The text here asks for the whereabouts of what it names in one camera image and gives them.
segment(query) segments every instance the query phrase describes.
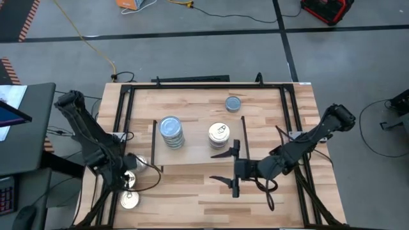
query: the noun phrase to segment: can lid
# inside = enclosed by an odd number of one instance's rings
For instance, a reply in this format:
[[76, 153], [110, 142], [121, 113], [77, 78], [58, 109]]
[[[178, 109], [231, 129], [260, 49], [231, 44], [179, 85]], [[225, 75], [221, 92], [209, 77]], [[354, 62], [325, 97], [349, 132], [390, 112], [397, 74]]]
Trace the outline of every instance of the can lid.
[[226, 99], [226, 109], [229, 112], [237, 112], [242, 106], [242, 102], [237, 96], [229, 96]]
[[121, 205], [126, 209], [135, 208], [139, 203], [139, 194], [137, 192], [123, 192], [121, 196]]
[[230, 129], [221, 122], [214, 123], [209, 128], [209, 138], [214, 142], [225, 142], [229, 139]]
[[167, 116], [159, 123], [159, 131], [165, 137], [174, 137], [179, 134], [181, 123], [177, 117]]
[[129, 188], [132, 188], [135, 185], [136, 182], [136, 177], [135, 174], [131, 171], [126, 171], [125, 175], [129, 176], [129, 181], [125, 182], [125, 187], [127, 187], [127, 185], [129, 186]]

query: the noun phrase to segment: tuna can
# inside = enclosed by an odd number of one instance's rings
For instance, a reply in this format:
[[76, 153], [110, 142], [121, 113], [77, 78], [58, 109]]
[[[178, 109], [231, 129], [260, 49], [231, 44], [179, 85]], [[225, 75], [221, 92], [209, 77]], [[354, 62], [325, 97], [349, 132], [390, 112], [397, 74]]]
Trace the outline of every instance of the tuna can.
[[230, 129], [224, 123], [214, 123], [209, 128], [209, 142], [213, 148], [221, 148], [229, 141]]
[[141, 155], [136, 155], [137, 159], [136, 159], [136, 169], [135, 171], [137, 173], [143, 172], [146, 169], [146, 164], [148, 164], [148, 161], [146, 160], [146, 158], [144, 158]]
[[129, 176], [129, 181], [125, 182], [125, 188], [132, 188], [136, 182], [135, 174], [131, 171], [126, 171], [125, 175]]
[[185, 143], [181, 122], [177, 117], [167, 116], [159, 123], [159, 132], [166, 145], [172, 150], [181, 148]]
[[121, 195], [121, 205], [123, 208], [132, 209], [139, 203], [139, 194], [137, 192], [123, 192]]
[[226, 109], [229, 112], [237, 112], [242, 106], [242, 102], [237, 96], [229, 96], [226, 99]]

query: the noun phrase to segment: pull tab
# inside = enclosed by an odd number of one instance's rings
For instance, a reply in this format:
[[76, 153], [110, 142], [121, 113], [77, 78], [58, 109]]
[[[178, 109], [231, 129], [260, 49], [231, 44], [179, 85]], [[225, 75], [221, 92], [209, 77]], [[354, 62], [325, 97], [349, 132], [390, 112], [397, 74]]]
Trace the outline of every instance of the pull tab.
[[222, 126], [217, 130], [217, 133], [219, 133], [219, 134], [224, 133], [225, 129], [226, 129], [226, 126], [225, 126], [225, 125], [222, 125]]

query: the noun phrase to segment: gray floor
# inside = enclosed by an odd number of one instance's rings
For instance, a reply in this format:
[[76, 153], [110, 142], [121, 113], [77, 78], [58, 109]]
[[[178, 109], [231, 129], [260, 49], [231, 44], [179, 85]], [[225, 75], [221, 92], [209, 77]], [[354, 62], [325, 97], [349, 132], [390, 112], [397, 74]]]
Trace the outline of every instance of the gray floor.
[[[276, 29], [247, 19], [220, 19], [158, 0], [140, 13], [121, 15], [114, 1], [60, 1], [84, 35], [120, 35], [231, 29]], [[282, 14], [294, 15], [299, 0], [279, 0]], [[195, 5], [212, 13], [241, 13], [261, 20], [275, 20], [269, 0], [197, 0]], [[407, 24], [407, 0], [360, 0], [338, 27]], [[325, 27], [303, 11], [284, 18], [286, 28]], [[75, 36], [51, 0], [43, 0], [28, 33], [29, 38]], [[409, 30], [288, 34], [298, 78], [312, 82], [320, 112], [332, 103], [344, 104], [356, 116], [365, 105], [393, 97], [409, 86]], [[132, 71], [136, 80], [229, 74], [232, 81], [253, 81], [258, 72], [266, 81], [289, 82], [286, 57], [279, 34], [198, 36], [93, 41], [118, 71]], [[55, 82], [57, 89], [80, 90], [102, 96], [111, 66], [83, 42], [0, 44], [23, 84]], [[94, 100], [87, 99], [91, 109]], [[388, 133], [379, 122], [393, 117], [383, 104], [364, 114], [362, 129], [368, 142], [385, 154], [408, 151], [407, 135]], [[70, 128], [53, 109], [50, 125]], [[74, 153], [80, 146], [66, 137], [50, 137], [56, 154]], [[370, 152], [356, 126], [329, 141], [337, 183], [349, 224], [359, 227], [407, 229], [409, 220], [409, 157], [385, 158]], [[81, 162], [77, 155], [71, 158]], [[52, 183], [64, 175], [53, 175]], [[51, 193], [55, 206], [79, 191], [71, 181]], [[66, 227], [74, 212], [76, 196], [63, 208], [51, 208], [46, 229]]]

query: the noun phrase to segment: black floor line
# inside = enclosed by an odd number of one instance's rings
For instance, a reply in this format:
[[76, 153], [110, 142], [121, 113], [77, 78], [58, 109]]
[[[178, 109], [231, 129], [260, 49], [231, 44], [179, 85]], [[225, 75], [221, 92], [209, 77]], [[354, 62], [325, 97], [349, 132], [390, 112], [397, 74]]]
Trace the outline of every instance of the black floor line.
[[[409, 29], [409, 25], [392, 26], [357, 26], [357, 27], [324, 27], [324, 28], [301, 28], [285, 29], [286, 33], [322, 33], [322, 32], [347, 32], [347, 31], [384, 31]], [[139, 38], [180, 38], [190, 36], [220, 36], [220, 35], [270, 35], [279, 34], [280, 29], [237, 29], [226, 31], [194, 31], [194, 32], [173, 32], [173, 33], [147, 33], [147, 34], [113, 34], [99, 36], [85, 36], [87, 41], [95, 40], [120, 40]], [[78, 36], [50, 37], [50, 38], [26, 38], [25, 43], [37, 42], [75, 42], [81, 41]], [[17, 38], [1, 38], [0, 43], [17, 43]]]
[[382, 30], [395, 30], [395, 29], [409, 29], [409, 25], [350, 26], [350, 27], [286, 29], [286, 32], [287, 33], [320, 33], [320, 32], [347, 32], [347, 31], [382, 31]]
[[298, 82], [297, 71], [295, 70], [295, 64], [293, 55], [291, 53], [291, 48], [289, 46], [289, 41], [286, 33], [286, 28], [284, 26], [284, 21], [282, 20], [281, 10], [278, 0], [273, 0], [275, 15], [277, 16], [277, 22], [279, 24], [279, 31], [281, 35], [282, 45], [284, 46], [284, 52], [287, 59], [287, 64], [289, 68], [289, 73], [291, 75], [291, 80], [293, 82]]

